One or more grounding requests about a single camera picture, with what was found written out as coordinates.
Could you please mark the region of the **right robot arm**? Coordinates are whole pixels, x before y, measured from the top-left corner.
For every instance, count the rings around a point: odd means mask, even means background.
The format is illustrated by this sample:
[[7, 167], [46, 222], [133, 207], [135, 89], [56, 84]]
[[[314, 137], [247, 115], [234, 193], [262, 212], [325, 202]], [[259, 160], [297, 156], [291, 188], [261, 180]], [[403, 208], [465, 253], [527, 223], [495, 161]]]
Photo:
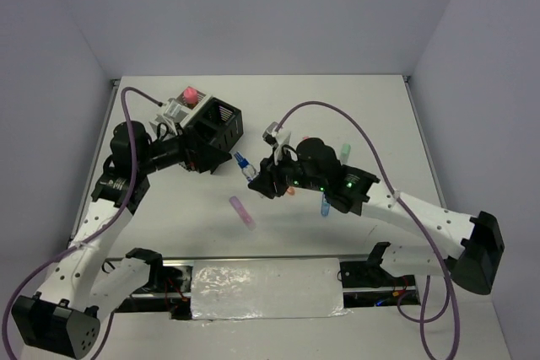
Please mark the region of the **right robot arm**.
[[481, 211], [472, 216], [453, 212], [400, 191], [391, 191], [376, 176], [342, 164], [334, 149], [317, 137], [297, 148], [289, 137], [263, 136], [272, 153], [260, 163], [249, 188], [269, 199], [289, 187], [317, 191], [335, 210], [375, 219], [420, 238], [425, 247], [400, 248], [378, 242], [369, 255], [368, 278], [386, 285], [393, 277], [448, 275], [459, 287], [489, 295], [505, 250], [497, 218]]

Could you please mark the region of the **purple highlighter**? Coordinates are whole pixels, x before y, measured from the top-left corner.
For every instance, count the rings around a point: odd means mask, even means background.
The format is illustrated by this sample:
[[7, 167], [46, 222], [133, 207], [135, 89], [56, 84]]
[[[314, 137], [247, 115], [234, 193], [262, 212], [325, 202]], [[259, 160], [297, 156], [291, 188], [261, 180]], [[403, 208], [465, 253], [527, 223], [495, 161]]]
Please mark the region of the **purple highlighter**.
[[229, 199], [229, 204], [234, 208], [235, 212], [239, 216], [240, 220], [245, 224], [245, 226], [253, 231], [256, 229], [256, 223], [250, 213], [246, 210], [242, 202], [237, 196], [232, 196]]

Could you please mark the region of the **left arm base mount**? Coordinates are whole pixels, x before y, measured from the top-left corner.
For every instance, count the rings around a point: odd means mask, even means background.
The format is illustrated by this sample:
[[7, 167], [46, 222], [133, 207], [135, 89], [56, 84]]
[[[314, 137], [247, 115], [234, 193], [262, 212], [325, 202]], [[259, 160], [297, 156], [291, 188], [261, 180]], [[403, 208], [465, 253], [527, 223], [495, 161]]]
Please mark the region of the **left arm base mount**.
[[191, 263], [164, 263], [154, 284], [131, 293], [116, 309], [118, 314], [166, 314], [171, 320], [191, 320]]

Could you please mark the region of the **green highlighter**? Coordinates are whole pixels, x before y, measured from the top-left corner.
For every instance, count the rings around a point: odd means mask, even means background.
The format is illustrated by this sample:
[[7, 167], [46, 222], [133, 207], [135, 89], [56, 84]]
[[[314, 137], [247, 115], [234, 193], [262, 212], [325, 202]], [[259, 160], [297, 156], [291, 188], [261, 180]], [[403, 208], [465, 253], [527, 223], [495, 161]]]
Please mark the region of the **green highlighter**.
[[350, 156], [351, 146], [348, 143], [344, 143], [341, 147], [339, 161], [341, 164], [347, 164]]

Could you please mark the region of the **pink cap glue bottle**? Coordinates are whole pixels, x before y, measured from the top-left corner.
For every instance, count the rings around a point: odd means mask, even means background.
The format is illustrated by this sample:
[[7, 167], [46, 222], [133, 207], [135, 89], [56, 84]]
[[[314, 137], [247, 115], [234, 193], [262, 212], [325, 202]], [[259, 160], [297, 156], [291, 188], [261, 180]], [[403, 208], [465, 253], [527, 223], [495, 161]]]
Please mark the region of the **pink cap glue bottle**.
[[186, 87], [182, 92], [182, 97], [185, 100], [185, 104], [188, 108], [194, 109], [197, 106], [199, 98], [198, 91], [195, 88], [191, 86]]

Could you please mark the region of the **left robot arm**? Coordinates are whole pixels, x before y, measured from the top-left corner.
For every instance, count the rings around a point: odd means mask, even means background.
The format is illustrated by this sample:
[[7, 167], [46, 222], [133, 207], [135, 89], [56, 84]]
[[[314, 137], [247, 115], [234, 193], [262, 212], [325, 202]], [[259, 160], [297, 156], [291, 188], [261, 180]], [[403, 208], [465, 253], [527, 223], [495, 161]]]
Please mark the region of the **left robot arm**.
[[73, 359], [87, 356], [101, 323], [124, 299], [165, 281], [163, 256], [133, 248], [103, 280], [98, 278], [112, 245], [131, 222], [149, 190], [149, 175], [174, 165], [204, 173], [231, 159], [192, 128], [151, 139], [138, 121], [117, 125], [111, 154], [96, 182], [86, 217], [67, 250], [53, 261], [53, 273], [36, 292], [19, 295], [11, 315], [24, 343]]

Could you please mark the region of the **blue utility knife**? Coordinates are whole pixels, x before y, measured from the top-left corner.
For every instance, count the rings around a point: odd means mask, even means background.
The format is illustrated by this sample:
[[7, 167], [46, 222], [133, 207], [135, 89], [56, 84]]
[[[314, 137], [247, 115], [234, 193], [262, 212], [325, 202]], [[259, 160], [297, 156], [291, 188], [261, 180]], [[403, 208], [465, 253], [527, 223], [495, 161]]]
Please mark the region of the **blue utility knife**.
[[330, 203], [327, 201], [326, 199], [326, 195], [323, 194], [321, 196], [321, 210], [320, 210], [320, 214], [325, 218], [329, 215], [330, 213], [330, 209], [331, 209], [331, 205]]

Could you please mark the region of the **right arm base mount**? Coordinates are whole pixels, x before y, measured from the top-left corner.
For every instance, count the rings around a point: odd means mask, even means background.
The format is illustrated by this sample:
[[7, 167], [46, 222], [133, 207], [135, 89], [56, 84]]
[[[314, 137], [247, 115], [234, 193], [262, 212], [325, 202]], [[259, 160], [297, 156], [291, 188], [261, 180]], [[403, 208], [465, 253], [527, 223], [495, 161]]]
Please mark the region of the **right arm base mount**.
[[414, 276], [394, 277], [361, 256], [339, 258], [338, 263], [345, 309], [395, 307], [399, 300], [401, 305], [419, 305]]

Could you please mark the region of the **blue cap spray bottle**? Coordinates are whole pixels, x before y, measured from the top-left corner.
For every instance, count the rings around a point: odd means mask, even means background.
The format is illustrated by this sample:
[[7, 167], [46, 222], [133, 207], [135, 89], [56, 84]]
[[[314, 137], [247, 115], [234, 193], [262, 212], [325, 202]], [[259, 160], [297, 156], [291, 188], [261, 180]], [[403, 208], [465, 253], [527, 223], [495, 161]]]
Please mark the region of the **blue cap spray bottle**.
[[235, 152], [234, 158], [247, 182], [251, 183], [258, 175], [256, 168], [240, 152]]

